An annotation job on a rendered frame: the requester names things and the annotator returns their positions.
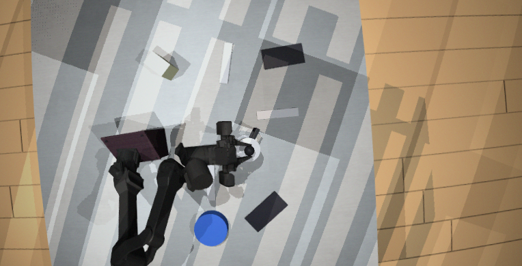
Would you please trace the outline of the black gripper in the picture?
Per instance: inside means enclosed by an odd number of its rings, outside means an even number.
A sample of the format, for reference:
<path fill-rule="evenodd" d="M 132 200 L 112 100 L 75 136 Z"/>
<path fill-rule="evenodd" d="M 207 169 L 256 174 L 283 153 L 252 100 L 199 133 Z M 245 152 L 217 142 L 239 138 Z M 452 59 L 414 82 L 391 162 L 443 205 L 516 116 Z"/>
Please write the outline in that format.
<path fill-rule="evenodd" d="M 221 140 L 228 139 L 231 146 L 252 146 L 252 144 L 240 142 L 235 139 L 232 133 L 232 122 L 231 121 L 218 121 L 216 123 L 217 135 L 221 136 Z M 215 152 L 211 149 L 214 145 L 202 146 L 205 154 L 205 162 L 207 165 L 213 165 L 212 161 L 215 161 Z M 235 172 L 236 168 L 246 160 L 252 158 L 252 156 L 245 156 L 237 158 L 237 162 L 230 165 L 223 165 L 222 170 L 219 171 L 219 182 L 226 187 L 234 186 L 234 175 L 229 173 L 230 171 Z"/>

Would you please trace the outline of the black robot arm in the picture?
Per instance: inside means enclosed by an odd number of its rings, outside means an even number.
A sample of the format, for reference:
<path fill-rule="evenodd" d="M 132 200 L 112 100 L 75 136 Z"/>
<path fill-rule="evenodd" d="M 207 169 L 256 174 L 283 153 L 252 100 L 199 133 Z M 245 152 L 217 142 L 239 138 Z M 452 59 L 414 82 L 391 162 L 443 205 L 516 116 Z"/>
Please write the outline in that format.
<path fill-rule="evenodd" d="M 237 162 L 236 147 L 228 139 L 216 141 L 213 165 L 223 166 Z M 146 228 L 137 235 L 137 194 L 144 189 L 139 168 L 140 155 L 136 148 L 117 148 L 117 161 L 109 168 L 113 184 L 119 195 L 118 241 L 112 247 L 111 266 L 148 266 L 156 251 L 164 244 L 165 229 L 176 193 L 184 183 L 195 190 L 208 189 L 213 183 L 212 174 L 205 162 L 202 146 L 184 147 L 180 143 L 175 155 L 181 161 L 168 158 L 161 162 L 157 173 L 157 193 Z M 184 167 L 185 166 L 185 167 Z M 149 245 L 148 250 L 143 246 Z"/>

